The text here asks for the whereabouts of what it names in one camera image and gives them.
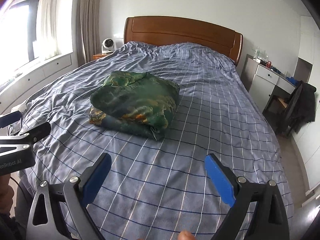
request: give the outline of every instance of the blue gripper pad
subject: blue gripper pad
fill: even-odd
[[[236,198],[231,182],[210,155],[206,156],[204,166],[222,201],[232,207]]]
[[[79,183],[79,190],[82,192],[81,206],[86,207],[94,201],[111,165],[111,156],[104,152],[91,167],[86,168],[81,174]]]

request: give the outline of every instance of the white curtain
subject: white curtain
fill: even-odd
[[[79,66],[92,61],[92,56],[101,52],[99,4],[100,0],[80,0],[78,5],[77,13],[80,20],[80,26],[77,29]]]
[[[39,0],[36,22],[36,47],[41,60],[58,55],[56,3],[57,0]]]

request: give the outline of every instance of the black jacket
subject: black jacket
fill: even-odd
[[[278,132],[285,131],[288,126],[291,130],[299,131],[300,127],[308,122],[314,122],[316,118],[316,88],[300,81],[297,88],[292,92],[288,106],[282,113]]]

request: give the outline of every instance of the built-in cabinet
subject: built-in cabinet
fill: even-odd
[[[308,55],[307,51],[311,50],[313,46],[313,58],[304,58],[304,60],[313,64],[308,83],[317,89],[315,93],[316,120],[303,126],[298,133],[293,133],[293,138],[297,143],[306,168],[310,190],[320,185],[320,32],[315,24],[313,25],[314,30],[311,31],[312,24],[314,24],[314,21],[311,17],[301,17],[301,33],[306,30],[309,36],[313,35],[314,42],[310,45],[310,43],[304,43],[304,40],[302,40],[299,57],[300,52],[306,52],[304,55]]]
[[[314,19],[301,16],[299,58],[313,64],[315,43],[318,37],[320,37],[320,31]]]
[[[71,55],[56,56],[29,73],[23,73],[0,92],[0,114],[10,113],[13,106],[21,104],[45,85],[76,68]]]

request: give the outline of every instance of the white drawer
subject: white drawer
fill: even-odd
[[[290,84],[289,82],[287,82],[283,78],[279,78],[276,85],[278,87],[282,88],[284,91],[288,92],[290,95],[292,94],[292,92],[295,89],[295,87],[292,84]]]
[[[10,113],[11,108],[9,105],[17,98],[14,85],[15,84],[9,85],[0,95],[0,114]]]
[[[71,65],[71,56],[70,54],[65,55],[63,57],[59,57],[47,64],[45,64],[42,69],[44,72],[44,76],[47,78],[50,75],[56,73],[57,71],[70,66]]]
[[[268,80],[272,84],[277,84],[279,76],[274,73],[272,70],[268,70],[263,66],[258,65],[256,75],[259,77],[264,78],[265,80]]]
[[[34,71],[26,74],[25,76],[22,76],[20,79],[16,81],[14,84],[14,92],[17,97],[22,96],[26,91],[28,91],[33,85],[37,84],[41,80],[43,80],[44,73],[41,67],[35,69]]]

